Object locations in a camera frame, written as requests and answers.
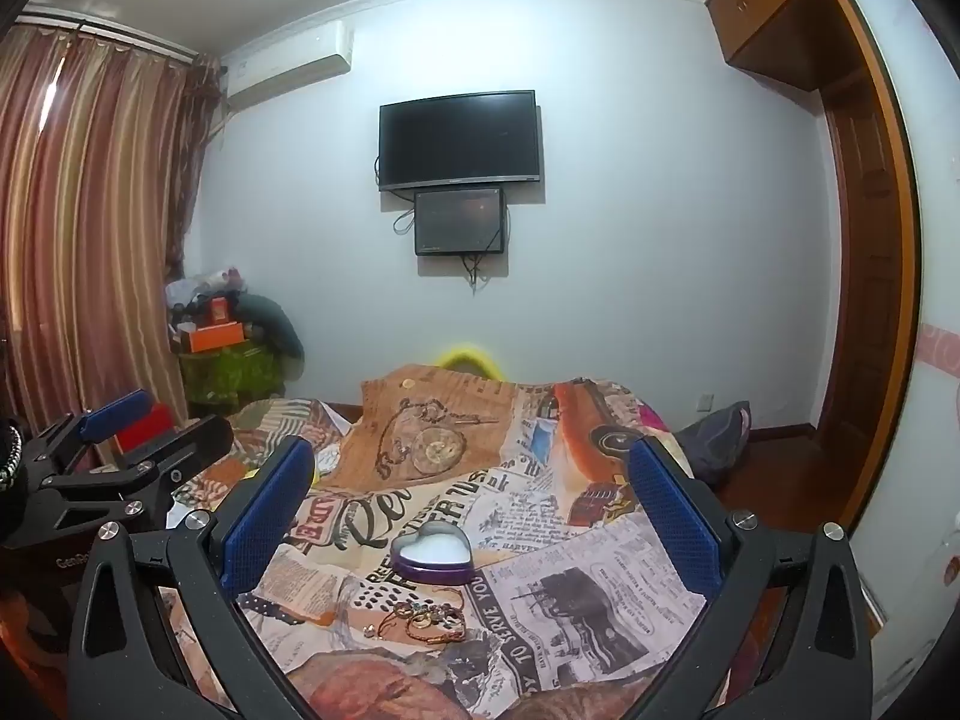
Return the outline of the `purple heart-shaped jewelry box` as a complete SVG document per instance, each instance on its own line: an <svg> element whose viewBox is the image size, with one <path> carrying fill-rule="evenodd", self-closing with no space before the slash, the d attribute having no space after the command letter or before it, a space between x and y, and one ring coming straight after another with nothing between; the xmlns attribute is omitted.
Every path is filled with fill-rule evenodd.
<svg viewBox="0 0 960 720"><path fill-rule="evenodd" d="M410 582L459 587L475 575L472 545L459 527L427 522L391 544L391 569Z"/></svg>

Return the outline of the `red box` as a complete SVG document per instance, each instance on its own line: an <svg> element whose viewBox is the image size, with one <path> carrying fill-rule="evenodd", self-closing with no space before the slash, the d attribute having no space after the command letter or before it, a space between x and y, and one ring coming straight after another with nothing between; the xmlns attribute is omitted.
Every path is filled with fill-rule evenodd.
<svg viewBox="0 0 960 720"><path fill-rule="evenodd" d="M172 411L164 403L155 403L139 421L132 422L116 434L117 447L122 455L148 444L176 427Z"/></svg>

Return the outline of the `green patterned cloth stand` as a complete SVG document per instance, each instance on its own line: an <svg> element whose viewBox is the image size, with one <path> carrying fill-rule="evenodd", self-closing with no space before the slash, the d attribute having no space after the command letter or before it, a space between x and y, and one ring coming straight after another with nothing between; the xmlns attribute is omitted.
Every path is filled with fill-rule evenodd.
<svg viewBox="0 0 960 720"><path fill-rule="evenodd" d="M238 411L251 401L281 395L285 390L280 360L263 344L245 341L180 355L179 364L190 405Z"/></svg>

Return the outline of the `orange box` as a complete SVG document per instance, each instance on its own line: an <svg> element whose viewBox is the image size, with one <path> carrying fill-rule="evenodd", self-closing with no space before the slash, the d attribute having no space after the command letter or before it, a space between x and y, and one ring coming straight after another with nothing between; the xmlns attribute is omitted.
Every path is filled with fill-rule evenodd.
<svg viewBox="0 0 960 720"><path fill-rule="evenodd" d="M192 355L228 348L245 342L244 327L239 322L215 323L181 333L185 348Z"/></svg>

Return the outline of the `dark green jacket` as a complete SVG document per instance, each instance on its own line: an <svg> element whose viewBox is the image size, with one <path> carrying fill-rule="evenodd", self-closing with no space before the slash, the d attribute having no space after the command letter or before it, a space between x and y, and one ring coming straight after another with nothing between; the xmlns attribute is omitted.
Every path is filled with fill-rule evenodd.
<svg viewBox="0 0 960 720"><path fill-rule="evenodd" d="M275 349L283 378L298 380L306 366L306 353L295 327L278 302L252 293L236 294L235 316L259 330L263 341Z"/></svg>

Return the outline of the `dark blue bag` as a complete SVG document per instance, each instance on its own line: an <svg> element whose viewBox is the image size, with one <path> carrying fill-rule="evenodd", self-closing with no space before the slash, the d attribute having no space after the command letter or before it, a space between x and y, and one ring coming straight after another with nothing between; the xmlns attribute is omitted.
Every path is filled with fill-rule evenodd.
<svg viewBox="0 0 960 720"><path fill-rule="evenodd" d="M703 483L719 483L732 472L747 447L752 431L748 401L713 411L675 434L690 461L693 476Z"/></svg>

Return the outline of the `striped red brown curtain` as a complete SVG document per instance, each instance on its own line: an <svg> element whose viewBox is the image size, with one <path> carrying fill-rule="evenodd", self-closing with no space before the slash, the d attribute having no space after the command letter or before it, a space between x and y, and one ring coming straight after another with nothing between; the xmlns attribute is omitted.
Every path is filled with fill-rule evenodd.
<svg viewBox="0 0 960 720"><path fill-rule="evenodd" d="M215 71L64 29L3 37L2 405L34 429L135 388L187 415L164 287Z"/></svg>

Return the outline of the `newspaper print bed blanket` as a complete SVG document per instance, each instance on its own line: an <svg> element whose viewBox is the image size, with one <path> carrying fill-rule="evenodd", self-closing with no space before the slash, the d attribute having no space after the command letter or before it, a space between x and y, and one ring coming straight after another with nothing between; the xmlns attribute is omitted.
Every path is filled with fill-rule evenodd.
<svg viewBox="0 0 960 720"><path fill-rule="evenodd" d="M618 383L407 366L364 384L353 424L272 398L231 426L174 500L215 509L283 439L311 445L313 484L238 605L319 717L617 718L703 611L626 471L636 440L675 437ZM391 569L394 539L433 520L467 535L467 585Z"/></svg>

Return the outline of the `yellow plush item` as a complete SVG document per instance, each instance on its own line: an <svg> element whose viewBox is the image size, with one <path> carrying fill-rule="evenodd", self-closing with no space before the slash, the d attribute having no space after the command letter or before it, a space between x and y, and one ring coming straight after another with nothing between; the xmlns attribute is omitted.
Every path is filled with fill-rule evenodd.
<svg viewBox="0 0 960 720"><path fill-rule="evenodd" d="M503 380L505 378L500 366L494 362L490 355L487 355L483 349L470 346L470 344L461 344L444 351L436 360L434 366L443 367L448 371L470 372L472 376L480 376L485 379Z"/></svg>

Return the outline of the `brown wooden door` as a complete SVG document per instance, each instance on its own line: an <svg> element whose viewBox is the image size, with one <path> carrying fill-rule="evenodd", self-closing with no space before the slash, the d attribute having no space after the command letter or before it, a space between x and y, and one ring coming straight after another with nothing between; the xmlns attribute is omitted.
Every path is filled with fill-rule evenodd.
<svg viewBox="0 0 960 720"><path fill-rule="evenodd" d="M856 68L822 88L841 216L841 294L818 437L850 473L839 523L866 512L907 394L919 310L919 221L908 138L875 39L835 0Z"/></svg>

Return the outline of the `wooden overhead cabinet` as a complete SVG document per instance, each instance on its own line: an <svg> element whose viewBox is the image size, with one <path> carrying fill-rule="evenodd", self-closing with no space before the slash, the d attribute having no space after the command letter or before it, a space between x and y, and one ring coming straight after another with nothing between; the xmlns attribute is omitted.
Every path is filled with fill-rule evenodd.
<svg viewBox="0 0 960 720"><path fill-rule="evenodd" d="M724 60L800 91L856 71L862 52L839 0L706 0Z"/></svg>

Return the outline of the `small black wall monitor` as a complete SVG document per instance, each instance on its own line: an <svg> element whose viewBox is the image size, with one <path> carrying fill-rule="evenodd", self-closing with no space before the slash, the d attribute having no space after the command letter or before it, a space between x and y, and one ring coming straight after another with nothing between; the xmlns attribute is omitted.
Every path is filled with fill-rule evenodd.
<svg viewBox="0 0 960 720"><path fill-rule="evenodd" d="M418 257L501 254L506 245L506 208L500 187L418 192L415 254Z"/></svg>

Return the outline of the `white wall air conditioner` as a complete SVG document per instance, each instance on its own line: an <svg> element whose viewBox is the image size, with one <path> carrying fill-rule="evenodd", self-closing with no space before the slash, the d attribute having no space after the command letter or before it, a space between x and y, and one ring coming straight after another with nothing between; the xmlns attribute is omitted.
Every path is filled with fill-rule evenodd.
<svg viewBox="0 0 960 720"><path fill-rule="evenodd" d="M228 60L226 102L244 110L352 70L353 31L343 21L283 37Z"/></svg>

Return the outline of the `large black wall television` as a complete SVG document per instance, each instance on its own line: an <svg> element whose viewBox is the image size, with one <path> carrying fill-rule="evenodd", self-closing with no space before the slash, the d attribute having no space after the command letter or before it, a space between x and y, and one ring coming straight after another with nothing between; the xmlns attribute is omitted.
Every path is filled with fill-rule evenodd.
<svg viewBox="0 0 960 720"><path fill-rule="evenodd" d="M539 182L534 89L464 93L379 109L377 185L382 190Z"/></svg>

